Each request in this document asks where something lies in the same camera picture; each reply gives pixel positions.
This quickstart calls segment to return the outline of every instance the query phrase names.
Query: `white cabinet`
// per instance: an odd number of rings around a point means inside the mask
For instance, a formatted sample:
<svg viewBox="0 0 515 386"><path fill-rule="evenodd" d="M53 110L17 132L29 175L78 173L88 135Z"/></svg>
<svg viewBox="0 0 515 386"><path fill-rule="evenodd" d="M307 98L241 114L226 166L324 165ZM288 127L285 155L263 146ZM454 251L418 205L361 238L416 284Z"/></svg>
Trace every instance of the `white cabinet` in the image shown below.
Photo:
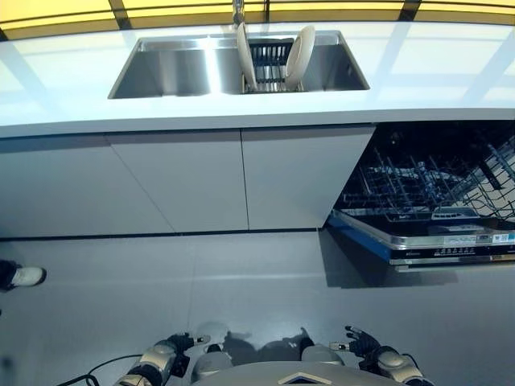
<svg viewBox="0 0 515 386"><path fill-rule="evenodd" d="M242 130L249 228L322 227L373 130Z"/></svg>
<svg viewBox="0 0 515 386"><path fill-rule="evenodd" d="M0 142L0 237L172 232L101 135Z"/></svg>
<svg viewBox="0 0 515 386"><path fill-rule="evenodd" d="M239 130L108 140L175 232L248 229Z"/></svg>

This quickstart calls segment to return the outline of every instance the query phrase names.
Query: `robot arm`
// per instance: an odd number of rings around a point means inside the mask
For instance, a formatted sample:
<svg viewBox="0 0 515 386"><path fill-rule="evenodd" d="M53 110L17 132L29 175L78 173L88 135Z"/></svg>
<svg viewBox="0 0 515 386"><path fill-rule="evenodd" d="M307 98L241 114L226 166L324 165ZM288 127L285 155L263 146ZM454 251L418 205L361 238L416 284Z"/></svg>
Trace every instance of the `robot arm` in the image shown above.
<svg viewBox="0 0 515 386"><path fill-rule="evenodd" d="M192 338L183 334L161 340L147 349L114 386L164 386L172 375L182 378L190 362L184 352L209 339L207 335Z"/></svg>
<svg viewBox="0 0 515 386"><path fill-rule="evenodd" d="M350 351L363 358L360 369L379 376L390 378L411 386L434 386L418 369L417 364L408 356L401 355L392 347L382 346L372 335L353 326L346 326L350 343L330 343L336 351Z"/></svg>

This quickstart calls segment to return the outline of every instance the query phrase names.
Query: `stainless steel sink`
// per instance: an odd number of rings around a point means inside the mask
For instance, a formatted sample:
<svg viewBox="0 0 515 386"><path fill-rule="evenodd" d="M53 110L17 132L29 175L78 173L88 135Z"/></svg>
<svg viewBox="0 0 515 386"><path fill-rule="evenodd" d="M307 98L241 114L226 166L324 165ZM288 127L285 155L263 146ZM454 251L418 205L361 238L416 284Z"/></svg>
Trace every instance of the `stainless steel sink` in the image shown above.
<svg viewBox="0 0 515 386"><path fill-rule="evenodd" d="M295 33L249 34L251 50L291 45ZM257 76L266 78L268 68ZM363 90L369 85L339 31L317 31L315 47L299 91ZM279 89L263 89L277 92ZM192 96L246 92L235 35L140 39L109 98Z"/></svg>

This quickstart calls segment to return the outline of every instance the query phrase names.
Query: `dish rack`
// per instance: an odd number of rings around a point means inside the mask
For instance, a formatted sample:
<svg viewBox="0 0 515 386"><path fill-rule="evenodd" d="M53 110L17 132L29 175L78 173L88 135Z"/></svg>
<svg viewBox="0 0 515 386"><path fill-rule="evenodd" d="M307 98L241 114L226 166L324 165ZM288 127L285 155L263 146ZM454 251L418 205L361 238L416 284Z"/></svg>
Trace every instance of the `dish rack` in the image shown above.
<svg viewBox="0 0 515 386"><path fill-rule="evenodd" d="M285 79L286 62L292 45L293 39L250 43L257 90L252 90L245 77L241 75L243 93L291 92L286 88ZM295 91L303 91L302 82Z"/></svg>
<svg viewBox="0 0 515 386"><path fill-rule="evenodd" d="M452 213L449 207L456 216L469 207L478 216L515 221L515 136L498 147L482 146L488 155L475 161L462 154L392 156L368 149L337 206L351 216L385 215L392 222L434 219Z"/></svg>

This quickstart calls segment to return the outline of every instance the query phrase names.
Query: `dishwasher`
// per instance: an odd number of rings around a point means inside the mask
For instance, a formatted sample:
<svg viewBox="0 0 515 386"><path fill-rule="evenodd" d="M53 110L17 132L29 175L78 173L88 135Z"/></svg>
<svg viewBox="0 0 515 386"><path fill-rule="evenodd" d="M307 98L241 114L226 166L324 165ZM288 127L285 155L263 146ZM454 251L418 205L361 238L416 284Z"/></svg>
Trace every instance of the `dishwasher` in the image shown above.
<svg viewBox="0 0 515 386"><path fill-rule="evenodd" d="M515 122L377 126L328 226L398 272L515 262Z"/></svg>

